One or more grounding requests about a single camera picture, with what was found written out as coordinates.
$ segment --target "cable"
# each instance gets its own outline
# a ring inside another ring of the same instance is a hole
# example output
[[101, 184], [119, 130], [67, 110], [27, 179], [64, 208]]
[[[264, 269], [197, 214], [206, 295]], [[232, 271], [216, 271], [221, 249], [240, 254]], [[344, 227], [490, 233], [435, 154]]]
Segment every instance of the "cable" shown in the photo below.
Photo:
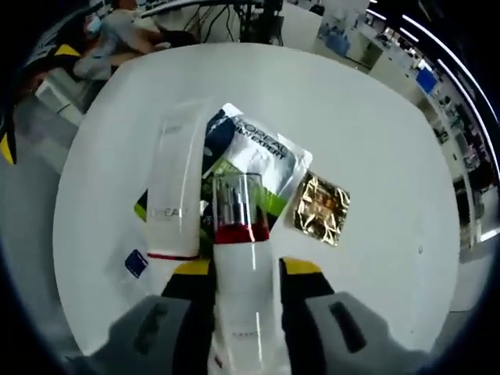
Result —
[[182, 29], [183, 31], [186, 31], [186, 29], [189, 27], [189, 25], [191, 24], [191, 22], [193, 22], [193, 20], [195, 19], [195, 17], [199, 14], [201, 7], [202, 7], [201, 5], [198, 5], [198, 9], [196, 9], [196, 12], [195, 12], [195, 14], [193, 14], [193, 17], [191, 17], [189, 19], [189, 21], [186, 23], [186, 26], [184, 26], [184, 29]]
[[233, 33], [231, 33], [231, 28], [229, 27], [230, 16], [231, 16], [231, 9], [228, 7], [227, 8], [226, 28], [227, 28], [227, 32], [229, 33], [229, 36], [231, 37], [231, 41], [234, 41]]
[[212, 26], [213, 24], [216, 22], [216, 20], [220, 17], [220, 15], [226, 10], [226, 9], [229, 9], [229, 6], [226, 5], [224, 6], [220, 12], [217, 13], [217, 15], [213, 18], [212, 22], [210, 23], [209, 25], [209, 31], [206, 33], [206, 37], [205, 37], [205, 40], [203, 41], [203, 43], [206, 43], [206, 41], [209, 40], [209, 36], [210, 36], [210, 31], [212, 31]]

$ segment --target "white table surface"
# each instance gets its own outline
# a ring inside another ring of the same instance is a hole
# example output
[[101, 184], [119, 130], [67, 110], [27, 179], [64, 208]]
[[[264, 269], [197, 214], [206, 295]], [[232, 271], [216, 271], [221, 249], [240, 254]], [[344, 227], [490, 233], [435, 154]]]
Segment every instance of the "white table surface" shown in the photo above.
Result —
[[[267, 45], [214, 44], [122, 66], [74, 140], [53, 241], [59, 295], [83, 352], [102, 345], [130, 308], [105, 268], [140, 232], [131, 230], [133, 207], [146, 189], [160, 119], [195, 100], [207, 120], [233, 103], [310, 150], [310, 169], [351, 193], [339, 246], [288, 229], [281, 217], [271, 232], [276, 257], [315, 262], [335, 291], [380, 314], [396, 341], [430, 350], [454, 291], [459, 219], [448, 167], [423, 114], [335, 61]], [[176, 265], [152, 263], [153, 292]]]

